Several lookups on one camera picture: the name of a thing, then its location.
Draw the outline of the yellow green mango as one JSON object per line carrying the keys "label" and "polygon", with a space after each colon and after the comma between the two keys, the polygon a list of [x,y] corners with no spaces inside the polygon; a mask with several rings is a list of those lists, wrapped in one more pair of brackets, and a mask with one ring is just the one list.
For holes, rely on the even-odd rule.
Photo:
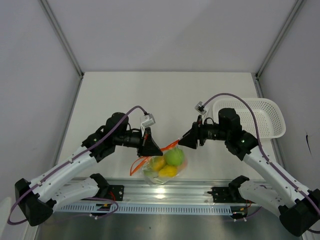
{"label": "yellow green mango", "polygon": [[150,167],[154,172],[160,171],[166,165],[166,160],[163,156],[156,156],[150,161]]}

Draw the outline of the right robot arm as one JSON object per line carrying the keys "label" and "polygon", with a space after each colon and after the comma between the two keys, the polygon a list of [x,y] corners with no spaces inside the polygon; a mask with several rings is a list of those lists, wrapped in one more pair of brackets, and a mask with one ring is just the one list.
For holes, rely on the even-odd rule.
{"label": "right robot arm", "polygon": [[228,151],[253,168],[270,185],[267,188],[239,176],[229,183],[228,196],[234,202],[250,200],[277,216],[296,237],[310,231],[320,219],[320,191],[311,190],[264,153],[261,142],[242,129],[233,108],[218,112],[218,123],[206,123],[199,116],[182,136],[180,146],[196,149],[207,140],[224,141]]}

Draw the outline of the orange pink peach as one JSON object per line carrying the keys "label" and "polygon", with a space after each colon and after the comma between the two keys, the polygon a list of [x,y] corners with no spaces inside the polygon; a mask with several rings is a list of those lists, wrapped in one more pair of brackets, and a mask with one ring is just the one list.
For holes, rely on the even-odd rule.
{"label": "orange pink peach", "polygon": [[187,160],[184,160],[181,167],[182,168],[185,168],[186,166],[188,165],[188,161]]}

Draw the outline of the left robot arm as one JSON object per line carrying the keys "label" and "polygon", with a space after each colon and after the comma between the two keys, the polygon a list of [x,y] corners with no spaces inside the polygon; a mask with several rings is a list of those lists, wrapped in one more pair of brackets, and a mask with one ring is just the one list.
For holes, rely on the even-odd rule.
{"label": "left robot arm", "polygon": [[14,185],[15,205],[19,206],[25,221],[32,227],[38,226],[60,207],[79,200],[115,201],[110,184],[99,173],[78,183],[67,183],[113,154],[116,146],[134,148],[139,157],[162,156],[163,152],[152,138],[151,126],[155,122],[152,114],[145,113],[140,118],[140,128],[132,129],[128,114],[115,112],[67,160],[30,181],[18,180]]}

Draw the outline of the clear zip top bag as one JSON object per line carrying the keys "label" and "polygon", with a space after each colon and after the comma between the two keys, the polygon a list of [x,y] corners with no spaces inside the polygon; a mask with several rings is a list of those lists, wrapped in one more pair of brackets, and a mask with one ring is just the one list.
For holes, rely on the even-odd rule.
{"label": "clear zip top bag", "polygon": [[183,149],[176,140],[161,149],[162,156],[143,156],[135,160],[130,169],[132,177],[140,172],[149,185],[164,185],[180,176],[187,168],[188,161]]}

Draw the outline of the green apple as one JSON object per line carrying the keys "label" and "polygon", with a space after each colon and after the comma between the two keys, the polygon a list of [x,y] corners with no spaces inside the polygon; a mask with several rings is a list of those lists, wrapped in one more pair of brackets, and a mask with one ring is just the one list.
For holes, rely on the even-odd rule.
{"label": "green apple", "polygon": [[168,165],[178,167],[183,164],[185,154],[182,149],[175,147],[164,154],[164,159]]}

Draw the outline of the white cauliflower with leaves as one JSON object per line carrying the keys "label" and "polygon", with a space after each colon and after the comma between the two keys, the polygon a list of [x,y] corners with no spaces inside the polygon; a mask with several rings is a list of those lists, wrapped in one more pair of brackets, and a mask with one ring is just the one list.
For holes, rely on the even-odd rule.
{"label": "white cauliflower with leaves", "polygon": [[143,177],[147,184],[149,185],[163,185],[166,183],[164,179],[158,176],[156,171],[151,169],[143,170]]}

